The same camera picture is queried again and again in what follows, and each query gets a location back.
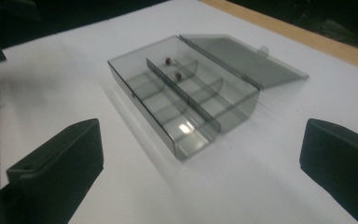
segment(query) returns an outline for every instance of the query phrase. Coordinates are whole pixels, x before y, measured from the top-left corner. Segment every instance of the table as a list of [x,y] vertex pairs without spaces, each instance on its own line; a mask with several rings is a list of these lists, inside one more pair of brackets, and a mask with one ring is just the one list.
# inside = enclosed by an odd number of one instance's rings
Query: table
[[[170,35],[228,34],[307,73],[262,91],[253,115],[177,161],[107,60]],[[172,0],[5,49],[5,171],[65,127],[98,118],[104,169],[71,223],[356,223],[299,168],[309,118],[358,132],[358,67],[194,0]]]

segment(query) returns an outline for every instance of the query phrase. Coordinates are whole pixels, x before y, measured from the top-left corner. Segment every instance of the small screw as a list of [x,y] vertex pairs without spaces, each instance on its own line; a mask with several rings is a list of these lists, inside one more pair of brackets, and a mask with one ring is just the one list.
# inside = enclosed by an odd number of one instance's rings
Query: small screw
[[182,74],[180,72],[175,73],[176,80],[180,81],[182,79]]
[[166,63],[167,65],[171,65],[171,64],[172,64],[172,61],[171,61],[170,58],[166,58],[166,59],[165,59],[165,63]]

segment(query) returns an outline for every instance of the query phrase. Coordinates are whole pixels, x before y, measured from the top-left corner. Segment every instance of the open lid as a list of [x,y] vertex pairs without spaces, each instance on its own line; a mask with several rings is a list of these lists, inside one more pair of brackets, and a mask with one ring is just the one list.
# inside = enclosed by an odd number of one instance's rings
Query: open lid
[[184,42],[257,88],[274,87],[308,75],[229,35],[180,35]]

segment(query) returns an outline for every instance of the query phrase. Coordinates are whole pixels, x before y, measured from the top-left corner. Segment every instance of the plastic storage box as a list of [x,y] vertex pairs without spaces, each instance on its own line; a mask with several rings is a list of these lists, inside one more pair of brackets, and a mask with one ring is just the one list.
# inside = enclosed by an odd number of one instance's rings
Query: plastic storage box
[[227,35],[172,36],[108,63],[179,160],[249,118],[261,89],[307,77]]

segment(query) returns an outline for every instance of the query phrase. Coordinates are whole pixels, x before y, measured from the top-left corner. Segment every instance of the dark background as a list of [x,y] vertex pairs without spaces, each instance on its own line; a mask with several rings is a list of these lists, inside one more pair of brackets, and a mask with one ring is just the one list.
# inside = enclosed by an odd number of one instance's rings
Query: dark background
[[358,0],[229,0],[358,47]]
[[97,21],[108,20],[165,0],[34,0],[41,21],[0,10],[0,47],[18,45]]

